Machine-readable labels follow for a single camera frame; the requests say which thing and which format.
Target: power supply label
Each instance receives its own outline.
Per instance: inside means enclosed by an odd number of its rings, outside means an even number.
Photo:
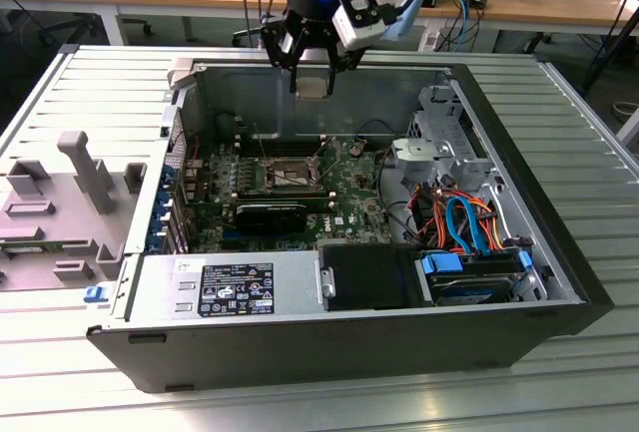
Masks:
[[[198,314],[273,314],[275,294],[273,264],[205,265]]]

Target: floor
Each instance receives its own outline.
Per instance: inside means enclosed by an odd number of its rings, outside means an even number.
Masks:
[[[70,14],[36,12],[34,18],[22,14],[14,20],[13,32],[0,34],[0,128],[11,121],[26,96],[29,94],[43,71],[55,56],[57,47],[43,47],[38,39],[39,26],[50,25],[72,18]],[[128,25],[127,33],[132,45],[158,46],[231,46],[234,31],[245,28],[243,20],[219,20],[208,18],[194,18],[194,33],[198,38],[195,43],[184,40],[182,22],[180,18],[148,17],[153,26],[154,35],[144,35],[139,25]],[[70,32],[57,32],[55,37],[64,42]],[[414,50],[419,40],[419,31],[409,35],[408,40],[401,44],[384,44],[383,48]],[[107,44],[106,38],[91,38],[86,35],[84,44]],[[521,51],[522,39],[520,35],[504,34],[500,43],[500,51]],[[535,55],[543,61],[553,63],[564,77],[573,85],[578,85],[594,55],[592,43],[575,35],[553,35],[549,44],[540,43]],[[637,67],[639,59],[622,59],[609,67],[592,88],[587,100],[590,106],[599,114],[608,127],[616,132],[622,125],[624,118],[613,115],[612,105],[615,102],[639,103],[639,88],[637,85]],[[639,151],[639,145],[631,145],[633,151]]]

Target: aluminum extrusion table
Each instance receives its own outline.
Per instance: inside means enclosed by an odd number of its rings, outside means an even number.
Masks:
[[[57,55],[0,139],[71,172],[55,145],[83,129],[112,172],[143,161],[171,101],[172,58],[233,50],[81,47]],[[565,219],[616,308],[510,369],[150,395],[85,340],[80,289],[0,293],[0,428],[8,430],[630,430],[639,420],[639,166],[556,70],[526,56],[392,55],[464,63]],[[9,191],[4,178],[0,192]]]

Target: electronic device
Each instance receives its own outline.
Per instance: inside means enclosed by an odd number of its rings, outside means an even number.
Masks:
[[[336,73],[354,70],[389,26],[413,21],[409,8],[415,1],[423,0],[287,0],[284,18],[265,19],[262,40],[271,64],[292,72],[292,93],[298,91],[297,65],[303,54],[323,50],[329,64],[323,95],[330,96]]]
[[[0,290],[114,281],[87,338],[148,392],[505,367],[589,326],[612,302],[476,77],[402,58],[329,100],[255,52],[177,59],[123,176],[82,132],[74,173],[16,161]]]

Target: wooden desk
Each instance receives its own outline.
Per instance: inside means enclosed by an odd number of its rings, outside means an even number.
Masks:
[[[112,44],[125,44],[120,15],[243,18],[242,0],[21,0],[33,10],[98,13]],[[268,0],[263,0],[266,8]],[[258,0],[248,0],[250,16],[258,17]],[[275,0],[274,11],[282,11],[286,0]],[[0,0],[0,8],[16,8],[11,0]],[[482,29],[548,33],[605,34],[618,11],[618,0],[488,0]],[[452,0],[439,0],[436,8],[422,8],[417,24],[450,24],[458,15]],[[629,18],[624,12],[620,27]]]

